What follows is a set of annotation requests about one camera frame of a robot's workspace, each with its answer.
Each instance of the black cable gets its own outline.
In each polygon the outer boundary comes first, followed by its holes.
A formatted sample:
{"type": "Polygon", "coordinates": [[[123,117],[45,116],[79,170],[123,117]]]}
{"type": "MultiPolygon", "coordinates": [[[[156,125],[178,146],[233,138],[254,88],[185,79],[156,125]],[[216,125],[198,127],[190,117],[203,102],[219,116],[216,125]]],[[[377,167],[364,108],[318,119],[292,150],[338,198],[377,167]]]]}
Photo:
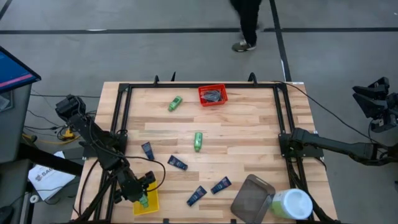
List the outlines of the black cable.
{"type": "Polygon", "coordinates": [[[321,158],[319,158],[319,157],[314,157],[316,160],[318,160],[320,163],[322,163],[322,165],[325,167],[325,171],[327,171],[328,170],[328,168],[326,167],[326,164],[325,164],[325,162],[321,159],[321,158]]]}
{"type": "Polygon", "coordinates": [[[387,154],[388,154],[388,152],[383,152],[382,154],[380,154],[379,159],[382,159],[387,154]]]}
{"type": "Polygon", "coordinates": [[[35,127],[30,127],[25,125],[24,128],[31,128],[31,129],[36,129],[36,130],[57,130],[59,128],[62,128],[63,126],[59,126],[59,127],[51,127],[51,128],[35,128],[35,127]]]}
{"type": "Polygon", "coordinates": [[[64,141],[66,140],[63,136],[62,136],[62,131],[69,128],[69,126],[64,126],[58,133],[57,133],[57,139],[64,141]]]}
{"type": "MultiPolygon", "coordinates": [[[[38,95],[42,96],[40,93],[38,93],[37,91],[35,91],[34,89],[31,89],[33,92],[37,93],[38,95]]],[[[43,99],[45,100],[45,102],[47,103],[47,105],[51,108],[51,109],[55,109],[54,107],[52,107],[51,103],[43,96],[43,99]]]]}
{"type": "Polygon", "coordinates": [[[94,140],[94,138],[93,138],[93,135],[92,135],[92,133],[91,133],[91,125],[93,124],[94,122],[93,122],[93,120],[91,120],[90,121],[90,125],[88,126],[88,133],[89,133],[89,135],[90,135],[90,139],[91,139],[91,142],[92,143],[94,143],[97,147],[98,147],[98,149],[101,149],[102,151],[104,151],[104,152],[107,152],[108,154],[110,154],[110,155],[113,155],[113,156],[116,156],[116,157],[120,157],[120,158],[129,158],[129,159],[143,159],[143,160],[146,160],[146,161],[149,161],[149,162],[155,162],[155,163],[157,163],[157,164],[160,164],[161,166],[162,166],[162,168],[163,168],[163,179],[162,179],[162,181],[161,181],[161,183],[156,187],[156,188],[154,188],[154,189],[152,189],[152,190],[148,190],[148,192],[151,192],[151,191],[154,191],[154,190],[156,190],[156,189],[158,189],[162,184],[163,184],[163,182],[164,182],[164,180],[165,180],[165,178],[166,178],[166,168],[164,167],[164,165],[161,163],[161,162],[158,162],[158,161],[154,161],[154,160],[150,160],[150,159],[147,159],[147,158],[145,158],[145,157],[140,157],[140,156],[125,156],[125,155],[123,155],[123,154],[116,154],[116,153],[114,153],[114,152],[111,152],[109,149],[104,149],[103,147],[101,147],[100,145],[98,145],[97,143],[96,143],[96,141],[94,140]]]}
{"type": "Polygon", "coordinates": [[[43,200],[43,202],[46,203],[47,205],[56,205],[56,204],[58,204],[59,201],[61,201],[61,198],[58,198],[58,200],[56,202],[54,202],[54,203],[48,202],[46,200],[43,200]]]}
{"type": "Polygon", "coordinates": [[[77,160],[77,159],[83,160],[83,157],[70,158],[70,159],[68,159],[68,160],[77,160]]]}
{"type": "MultiPolygon", "coordinates": [[[[36,190],[37,192],[39,192],[39,191],[53,191],[53,190],[57,190],[57,189],[59,189],[59,188],[63,188],[63,187],[69,187],[69,186],[72,186],[72,185],[74,185],[74,184],[79,184],[80,182],[73,182],[73,183],[70,183],[70,184],[65,184],[64,186],[60,186],[60,187],[56,187],[56,188],[54,188],[54,189],[44,189],[44,190],[36,190]]],[[[27,195],[27,194],[29,194],[30,192],[26,192],[26,193],[24,193],[23,195],[21,195],[21,196],[19,196],[18,198],[16,198],[11,204],[10,204],[10,206],[11,205],[13,205],[16,201],[18,201],[21,197],[23,197],[23,196],[25,196],[25,195],[27,195]]]]}
{"type": "Polygon", "coordinates": [[[33,116],[35,116],[35,117],[37,117],[37,118],[42,118],[42,119],[48,121],[49,123],[54,124],[55,126],[61,126],[61,125],[59,125],[59,124],[55,124],[54,122],[50,121],[49,119],[47,119],[47,118],[45,118],[45,117],[43,117],[43,116],[39,116],[39,115],[34,114],[33,112],[31,112],[31,110],[27,110],[27,111],[28,111],[29,113],[31,113],[33,116]]]}
{"type": "Polygon", "coordinates": [[[381,144],[381,143],[379,143],[378,141],[376,141],[376,140],[374,140],[374,139],[372,139],[372,138],[366,136],[366,135],[363,134],[362,132],[358,131],[357,129],[353,128],[352,126],[350,126],[349,124],[347,124],[346,122],[344,122],[344,121],[343,121],[341,118],[339,118],[336,114],[334,114],[333,112],[331,112],[331,111],[330,111],[329,109],[327,109],[326,107],[322,106],[320,103],[318,103],[318,101],[314,100],[311,96],[309,96],[309,95],[307,95],[306,93],[304,93],[304,91],[302,91],[302,90],[299,89],[298,87],[296,87],[296,86],[294,86],[294,85],[292,85],[292,84],[286,83],[286,82],[281,82],[281,81],[273,81],[273,82],[284,83],[284,84],[286,84],[286,85],[289,85],[289,86],[291,86],[291,87],[297,89],[298,91],[300,91],[301,93],[303,93],[306,97],[308,97],[310,100],[312,100],[314,103],[316,103],[318,106],[320,106],[322,109],[324,109],[325,111],[327,111],[328,113],[330,113],[331,115],[333,115],[337,120],[339,120],[341,123],[343,123],[343,125],[349,127],[350,129],[352,129],[353,131],[357,132],[358,134],[364,136],[365,138],[367,138],[367,139],[369,139],[369,140],[371,140],[371,141],[374,141],[374,142],[376,142],[376,143],[378,143],[378,144],[380,144],[380,145],[383,146],[383,144],[381,144]]]}
{"type": "Polygon", "coordinates": [[[163,179],[162,179],[162,181],[154,189],[148,190],[147,192],[154,191],[154,190],[158,189],[163,184],[164,179],[166,178],[166,168],[164,167],[164,165],[161,162],[155,161],[155,160],[150,160],[150,159],[147,159],[145,157],[140,157],[140,156],[125,156],[125,157],[129,158],[129,159],[143,159],[143,160],[146,160],[146,161],[149,161],[149,162],[155,162],[155,163],[160,164],[162,166],[162,168],[163,168],[163,179]]]}
{"type": "Polygon", "coordinates": [[[77,216],[79,217],[80,215],[79,215],[79,213],[77,212],[77,210],[75,209],[75,204],[72,205],[72,209],[73,209],[73,211],[76,212],[77,216]]]}
{"type": "Polygon", "coordinates": [[[46,135],[46,136],[51,136],[51,137],[56,137],[56,136],[53,135],[53,134],[40,133],[40,132],[37,132],[37,131],[33,131],[33,130],[31,130],[30,128],[27,128],[27,127],[24,127],[24,129],[29,130],[29,131],[32,132],[32,133],[41,134],[41,135],[46,135]]]}
{"type": "Polygon", "coordinates": [[[92,110],[92,111],[86,112],[86,114],[97,114],[97,110],[92,110]]]}
{"type": "Polygon", "coordinates": [[[317,215],[317,217],[319,218],[320,221],[323,222],[331,222],[331,223],[338,223],[338,221],[333,220],[332,218],[330,218],[323,210],[322,208],[317,204],[317,202],[315,201],[315,199],[311,196],[310,192],[304,187],[303,182],[300,180],[300,178],[298,177],[298,175],[296,174],[296,172],[294,171],[293,165],[290,163],[288,164],[287,167],[288,174],[289,174],[289,178],[294,182],[294,184],[301,190],[303,190],[305,193],[308,194],[308,196],[310,197],[312,204],[313,204],[313,211],[315,212],[315,214],[317,215]]]}
{"type": "Polygon", "coordinates": [[[372,122],[373,122],[374,120],[372,119],[371,120],[371,122],[369,122],[369,126],[368,126],[368,137],[369,137],[369,139],[371,140],[371,143],[374,143],[373,142],[373,139],[372,139],[372,137],[371,137],[371,126],[372,126],[372,122]]]}
{"type": "Polygon", "coordinates": [[[81,215],[81,204],[82,204],[82,201],[83,201],[83,192],[85,191],[88,177],[90,176],[91,172],[93,171],[93,169],[94,169],[95,165],[97,165],[97,163],[98,163],[98,160],[95,160],[94,164],[89,169],[89,171],[87,173],[87,176],[86,176],[86,179],[85,179],[85,181],[83,183],[83,187],[81,188],[80,198],[79,198],[79,212],[78,212],[79,216],[81,215]]]}
{"type": "MultiPolygon", "coordinates": [[[[30,94],[31,96],[41,96],[41,97],[67,97],[67,95],[41,95],[41,94],[30,94]]],[[[76,95],[80,98],[100,98],[100,96],[83,96],[83,95],[76,95]]]]}

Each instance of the toothpaste tube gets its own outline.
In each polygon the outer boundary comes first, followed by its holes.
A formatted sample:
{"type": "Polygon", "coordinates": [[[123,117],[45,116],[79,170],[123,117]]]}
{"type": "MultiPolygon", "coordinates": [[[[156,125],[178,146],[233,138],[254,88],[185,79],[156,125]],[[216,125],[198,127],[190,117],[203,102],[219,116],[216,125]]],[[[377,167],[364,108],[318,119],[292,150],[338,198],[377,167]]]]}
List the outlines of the toothpaste tube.
{"type": "Polygon", "coordinates": [[[187,170],[188,169],[188,165],[186,165],[185,163],[181,162],[181,160],[177,159],[175,156],[171,155],[169,161],[167,162],[170,165],[173,165],[177,168],[183,169],[183,170],[187,170]]]}
{"type": "Polygon", "coordinates": [[[150,160],[155,159],[154,153],[152,152],[152,147],[150,146],[149,142],[143,144],[141,147],[144,150],[144,153],[147,155],[148,159],[150,159],[150,160]]]}
{"type": "Polygon", "coordinates": [[[201,199],[207,191],[203,189],[203,187],[199,186],[195,193],[189,198],[187,201],[187,204],[191,207],[195,202],[197,202],[199,199],[201,199]]]}
{"type": "Polygon", "coordinates": [[[212,189],[211,193],[215,194],[220,190],[223,190],[231,185],[231,181],[228,180],[228,177],[224,177],[218,184],[216,184],[212,189]]]}

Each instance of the red basket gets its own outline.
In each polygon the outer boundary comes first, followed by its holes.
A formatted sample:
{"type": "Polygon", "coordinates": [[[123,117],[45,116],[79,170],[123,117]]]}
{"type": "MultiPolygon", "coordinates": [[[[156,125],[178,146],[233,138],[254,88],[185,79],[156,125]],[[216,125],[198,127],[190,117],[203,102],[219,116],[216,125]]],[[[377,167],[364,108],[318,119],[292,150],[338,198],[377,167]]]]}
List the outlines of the red basket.
{"type": "Polygon", "coordinates": [[[214,105],[222,105],[225,102],[228,101],[228,96],[226,95],[226,90],[225,90],[225,85],[224,84],[218,84],[218,85],[211,85],[211,86],[201,86],[198,88],[199,92],[199,99],[200,99],[200,104],[202,106],[214,106],[214,105]],[[221,92],[221,100],[219,102],[207,102],[205,99],[202,98],[202,96],[210,90],[219,90],[221,92]]]}

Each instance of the person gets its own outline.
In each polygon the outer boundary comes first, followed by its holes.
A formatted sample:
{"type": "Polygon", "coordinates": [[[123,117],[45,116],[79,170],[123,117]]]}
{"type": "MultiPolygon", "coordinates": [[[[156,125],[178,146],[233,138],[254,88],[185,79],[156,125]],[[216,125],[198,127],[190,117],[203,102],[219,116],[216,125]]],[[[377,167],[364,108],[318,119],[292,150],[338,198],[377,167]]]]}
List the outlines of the person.
{"type": "Polygon", "coordinates": [[[254,50],[257,43],[257,20],[259,17],[262,0],[229,0],[241,20],[241,30],[244,40],[234,44],[232,49],[236,52],[254,50]]]}

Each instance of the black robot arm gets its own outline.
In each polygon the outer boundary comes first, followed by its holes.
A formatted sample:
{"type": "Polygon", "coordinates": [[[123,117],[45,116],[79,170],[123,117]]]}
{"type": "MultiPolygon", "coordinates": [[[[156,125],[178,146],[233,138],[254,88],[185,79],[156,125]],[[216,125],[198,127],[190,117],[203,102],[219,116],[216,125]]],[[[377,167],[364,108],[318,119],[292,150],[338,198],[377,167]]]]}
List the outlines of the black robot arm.
{"type": "Polygon", "coordinates": [[[85,140],[79,143],[85,150],[96,154],[102,169],[108,171],[108,179],[103,188],[98,191],[89,207],[75,221],[89,219],[114,179],[120,186],[120,190],[115,193],[115,203],[120,202],[123,197],[131,202],[140,201],[146,207],[147,188],[149,184],[155,182],[153,172],[150,171],[138,179],[130,169],[130,164],[121,150],[120,134],[103,131],[94,123],[91,116],[86,115],[85,110],[84,102],[73,95],[68,95],[66,99],[57,103],[55,109],[59,117],[66,121],[69,127],[78,131],[85,140]]]}
{"type": "Polygon", "coordinates": [[[300,151],[305,146],[313,146],[350,156],[354,161],[367,166],[381,166],[390,162],[398,162],[398,144],[392,147],[378,143],[358,142],[348,144],[319,137],[317,134],[312,134],[301,128],[295,128],[291,134],[284,135],[288,135],[284,139],[293,152],[300,151]],[[377,158],[377,151],[380,149],[384,150],[385,153],[382,157],[377,158]]]}

